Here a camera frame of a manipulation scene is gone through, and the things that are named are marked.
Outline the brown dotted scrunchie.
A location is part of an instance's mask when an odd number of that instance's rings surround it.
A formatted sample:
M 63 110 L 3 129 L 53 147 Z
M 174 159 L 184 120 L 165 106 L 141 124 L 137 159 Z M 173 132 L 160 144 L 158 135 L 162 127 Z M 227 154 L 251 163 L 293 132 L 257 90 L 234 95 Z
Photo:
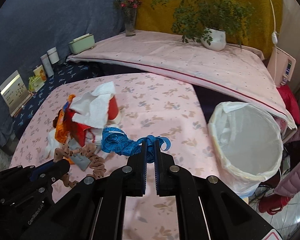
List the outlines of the brown dotted scrunchie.
M 93 177 L 94 179 L 100 179 L 104 177 L 106 168 L 104 166 L 104 158 L 95 154 L 97 151 L 97 146 L 93 143 L 84 145 L 79 151 L 81 155 L 86 156 L 90 160 L 88 168 L 92 170 L 92 174 L 88 174 L 87 177 Z M 58 162 L 62 159 L 69 161 L 70 164 L 75 164 L 70 157 L 73 155 L 73 152 L 70 150 L 67 143 L 64 143 L 62 148 L 55 149 L 55 161 Z

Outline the blue measuring tape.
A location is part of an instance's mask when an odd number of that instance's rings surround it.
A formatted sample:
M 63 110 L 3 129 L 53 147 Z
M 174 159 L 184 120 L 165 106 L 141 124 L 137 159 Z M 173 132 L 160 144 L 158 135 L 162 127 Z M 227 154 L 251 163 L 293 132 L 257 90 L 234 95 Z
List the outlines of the blue measuring tape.
M 106 127 L 102 131 L 101 150 L 105 153 L 114 152 L 118 155 L 130 157 L 141 153 L 142 143 L 145 142 L 147 144 L 147 163 L 153 163 L 155 159 L 154 146 L 156 141 L 160 147 L 162 145 L 166 146 L 164 151 L 168 151 L 171 147 L 171 142 L 167 137 L 148 135 L 134 141 L 129 139 L 123 130 L 116 127 Z

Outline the red cardboard box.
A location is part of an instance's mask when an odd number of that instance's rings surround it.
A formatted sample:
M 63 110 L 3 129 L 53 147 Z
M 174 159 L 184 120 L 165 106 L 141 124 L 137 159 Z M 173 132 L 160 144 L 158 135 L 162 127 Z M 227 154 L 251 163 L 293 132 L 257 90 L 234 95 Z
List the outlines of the red cardboard box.
M 76 112 L 71 109 L 65 110 L 64 126 L 70 136 L 74 138 L 80 146 L 84 146 L 88 143 L 96 143 L 97 137 L 93 134 L 92 127 L 85 124 L 80 124 L 72 121 L 72 117 Z

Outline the orange snack wrapper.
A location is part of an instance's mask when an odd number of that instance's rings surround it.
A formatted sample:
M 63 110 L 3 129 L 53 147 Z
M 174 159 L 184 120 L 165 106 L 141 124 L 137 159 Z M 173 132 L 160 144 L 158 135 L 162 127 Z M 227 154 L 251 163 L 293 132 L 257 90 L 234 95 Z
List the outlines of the orange snack wrapper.
M 55 139 L 60 143 L 66 143 L 68 134 L 70 133 L 65 124 L 65 113 L 75 97 L 74 94 L 68 96 L 65 105 L 60 109 L 58 116 L 53 121 L 53 127 L 56 129 Z

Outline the red paper cup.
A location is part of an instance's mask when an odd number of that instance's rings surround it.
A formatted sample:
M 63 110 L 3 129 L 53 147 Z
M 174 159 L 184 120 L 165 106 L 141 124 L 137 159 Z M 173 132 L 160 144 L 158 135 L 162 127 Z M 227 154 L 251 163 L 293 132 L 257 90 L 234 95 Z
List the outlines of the red paper cup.
M 108 122 L 110 124 L 119 124 L 121 121 L 121 113 L 117 105 L 117 100 L 115 96 L 112 96 L 109 100 L 108 108 Z

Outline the white paper towel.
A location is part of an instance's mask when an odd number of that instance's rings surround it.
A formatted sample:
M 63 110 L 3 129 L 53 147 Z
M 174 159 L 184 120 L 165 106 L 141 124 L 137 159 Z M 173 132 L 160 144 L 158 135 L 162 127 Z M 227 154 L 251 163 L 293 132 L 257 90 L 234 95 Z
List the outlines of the white paper towel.
M 108 121 L 109 102 L 115 94 L 115 85 L 111 81 L 74 97 L 69 107 L 75 112 L 72 121 L 92 128 L 104 128 Z

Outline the white lined trash bin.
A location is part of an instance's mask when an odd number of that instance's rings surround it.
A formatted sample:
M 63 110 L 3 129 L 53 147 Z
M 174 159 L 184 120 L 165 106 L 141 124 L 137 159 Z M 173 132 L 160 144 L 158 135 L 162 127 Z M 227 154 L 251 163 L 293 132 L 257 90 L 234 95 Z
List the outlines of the white lined trash bin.
M 280 127 L 260 107 L 221 102 L 207 124 L 220 179 L 241 198 L 277 174 L 283 153 Z

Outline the grey small packet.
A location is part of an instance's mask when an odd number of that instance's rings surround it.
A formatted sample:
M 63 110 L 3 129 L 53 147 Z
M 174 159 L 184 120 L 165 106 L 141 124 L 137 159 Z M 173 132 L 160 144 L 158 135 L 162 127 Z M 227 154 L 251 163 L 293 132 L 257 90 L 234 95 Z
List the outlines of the grey small packet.
M 68 142 L 68 146 L 70 150 L 73 152 L 73 155 L 70 157 L 70 159 L 82 170 L 85 171 L 89 164 L 90 160 L 84 156 L 81 155 L 79 152 L 77 153 L 76 151 L 79 151 L 81 149 L 80 144 L 74 139 L 70 139 Z

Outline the white standing card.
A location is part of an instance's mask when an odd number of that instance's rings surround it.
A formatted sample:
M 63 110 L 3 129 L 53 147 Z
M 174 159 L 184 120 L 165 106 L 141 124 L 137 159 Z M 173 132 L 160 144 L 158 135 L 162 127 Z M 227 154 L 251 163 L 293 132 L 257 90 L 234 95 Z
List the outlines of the white standing card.
M 32 97 L 32 93 L 26 88 L 17 70 L 0 85 L 0 94 L 8 106 L 11 116 L 14 116 Z

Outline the green white small box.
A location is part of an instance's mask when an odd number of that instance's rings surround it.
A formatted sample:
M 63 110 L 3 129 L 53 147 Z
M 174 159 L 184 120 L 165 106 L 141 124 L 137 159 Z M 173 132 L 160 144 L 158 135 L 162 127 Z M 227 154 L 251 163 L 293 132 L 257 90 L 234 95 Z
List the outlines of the green white small box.
M 29 77 L 29 91 L 37 93 L 44 85 L 44 81 L 40 76 Z

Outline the pink dotted mattress cover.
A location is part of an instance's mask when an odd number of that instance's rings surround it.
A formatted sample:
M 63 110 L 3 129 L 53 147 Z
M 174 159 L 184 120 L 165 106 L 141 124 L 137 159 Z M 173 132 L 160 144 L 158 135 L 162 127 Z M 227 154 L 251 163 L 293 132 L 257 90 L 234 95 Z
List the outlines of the pink dotted mattress cover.
M 213 51 L 179 35 L 138 31 L 96 42 L 94 48 L 68 57 L 69 61 L 112 63 L 172 77 L 253 103 L 296 129 L 275 83 L 255 53 L 227 45 Z

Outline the navy floral cloth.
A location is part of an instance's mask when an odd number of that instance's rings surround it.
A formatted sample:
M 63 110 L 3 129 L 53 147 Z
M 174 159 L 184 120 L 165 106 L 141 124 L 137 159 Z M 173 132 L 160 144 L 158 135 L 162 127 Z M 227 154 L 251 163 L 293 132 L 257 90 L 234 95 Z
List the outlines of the navy floral cloth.
M 97 77 L 95 67 L 89 66 L 88 64 L 81 64 L 80 62 L 63 63 L 59 70 L 55 72 L 53 76 L 47 78 L 45 85 L 43 85 L 38 92 L 35 92 L 30 100 L 21 107 L 17 115 L 13 117 L 15 136 L 18 139 L 21 138 L 36 111 L 55 88 L 67 83 L 93 77 Z

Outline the pink puffer jacket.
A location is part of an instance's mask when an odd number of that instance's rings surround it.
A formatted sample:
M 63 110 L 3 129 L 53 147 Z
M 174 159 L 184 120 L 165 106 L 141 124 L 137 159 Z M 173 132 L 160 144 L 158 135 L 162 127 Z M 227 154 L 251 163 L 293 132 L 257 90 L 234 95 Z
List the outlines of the pink puffer jacket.
M 300 126 L 297 132 L 287 141 L 290 156 L 290 172 L 274 190 L 275 194 L 293 198 L 300 192 Z

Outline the orange label jar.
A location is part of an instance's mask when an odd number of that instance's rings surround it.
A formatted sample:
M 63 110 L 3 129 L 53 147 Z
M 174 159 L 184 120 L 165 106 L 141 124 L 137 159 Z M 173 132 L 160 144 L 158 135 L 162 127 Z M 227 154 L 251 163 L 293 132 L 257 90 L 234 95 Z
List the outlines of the orange label jar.
M 42 64 L 37 65 L 34 70 L 33 73 L 35 76 L 38 76 L 42 79 L 43 82 L 45 82 L 47 80 L 46 74 L 45 74 L 45 70 Z

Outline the tall white bottle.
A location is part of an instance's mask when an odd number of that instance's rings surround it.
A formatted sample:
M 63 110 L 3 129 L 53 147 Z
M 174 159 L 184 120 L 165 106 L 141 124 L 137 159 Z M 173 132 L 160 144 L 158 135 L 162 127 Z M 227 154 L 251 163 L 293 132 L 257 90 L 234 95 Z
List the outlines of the tall white bottle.
M 42 64 L 43 64 L 43 67 L 44 67 L 44 70 L 45 70 L 47 76 L 48 77 L 53 76 L 54 72 L 53 72 L 53 68 L 51 66 L 51 63 L 50 63 L 48 55 L 44 54 L 43 56 L 40 57 L 40 59 L 42 61 Z

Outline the red cushion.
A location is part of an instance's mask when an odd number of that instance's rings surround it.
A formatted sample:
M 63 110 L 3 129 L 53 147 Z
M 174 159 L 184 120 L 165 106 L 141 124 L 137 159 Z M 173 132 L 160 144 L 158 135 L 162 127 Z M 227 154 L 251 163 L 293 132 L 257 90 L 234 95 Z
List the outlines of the red cushion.
M 300 125 L 300 108 L 297 100 L 288 85 L 283 85 L 277 88 L 282 100 L 285 103 L 286 109 L 292 115 L 295 123 Z

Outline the white round jar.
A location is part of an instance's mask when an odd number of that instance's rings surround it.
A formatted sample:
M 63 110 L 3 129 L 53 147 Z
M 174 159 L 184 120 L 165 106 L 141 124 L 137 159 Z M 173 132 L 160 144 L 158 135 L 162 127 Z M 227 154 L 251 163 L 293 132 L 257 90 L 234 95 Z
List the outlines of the white round jar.
M 47 55 L 49 57 L 50 63 L 55 64 L 59 61 L 59 56 L 57 52 L 57 48 L 53 47 L 47 51 Z

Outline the mint green tissue box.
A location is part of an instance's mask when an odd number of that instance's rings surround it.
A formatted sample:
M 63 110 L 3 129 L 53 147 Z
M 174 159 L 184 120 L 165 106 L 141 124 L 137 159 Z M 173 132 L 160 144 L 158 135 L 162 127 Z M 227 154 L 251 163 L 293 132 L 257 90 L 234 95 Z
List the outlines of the mint green tissue box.
M 79 54 L 87 49 L 93 48 L 95 39 L 93 34 L 85 34 L 78 38 L 73 39 L 69 43 L 70 51 L 73 54 Z

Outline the pink appliance box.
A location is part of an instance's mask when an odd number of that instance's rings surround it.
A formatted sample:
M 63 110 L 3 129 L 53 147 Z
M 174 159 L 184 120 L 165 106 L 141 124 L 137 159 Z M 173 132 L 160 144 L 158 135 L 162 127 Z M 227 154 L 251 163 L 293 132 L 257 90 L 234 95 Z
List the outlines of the pink appliance box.
M 276 87 L 281 87 L 291 80 L 296 59 L 277 46 L 273 47 L 267 70 L 274 80 Z

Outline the white pot green plant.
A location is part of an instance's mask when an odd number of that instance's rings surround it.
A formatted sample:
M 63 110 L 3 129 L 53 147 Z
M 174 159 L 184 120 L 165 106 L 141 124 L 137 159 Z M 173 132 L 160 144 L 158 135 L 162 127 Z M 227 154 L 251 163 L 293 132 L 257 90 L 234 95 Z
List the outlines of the white pot green plant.
M 172 0 L 152 0 L 151 8 L 167 6 Z M 182 41 L 212 44 L 212 31 L 223 31 L 239 44 L 249 33 L 254 8 L 237 0 L 180 0 L 173 12 L 171 31 Z

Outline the glass vase red flowers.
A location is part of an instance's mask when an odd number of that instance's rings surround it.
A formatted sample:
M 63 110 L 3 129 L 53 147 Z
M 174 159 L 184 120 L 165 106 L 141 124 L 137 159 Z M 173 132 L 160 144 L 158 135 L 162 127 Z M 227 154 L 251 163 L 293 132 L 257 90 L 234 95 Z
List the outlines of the glass vase red flowers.
M 114 0 L 114 7 L 122 11 L 127 37 L 135 36 L 135 19 L 140 0 Z

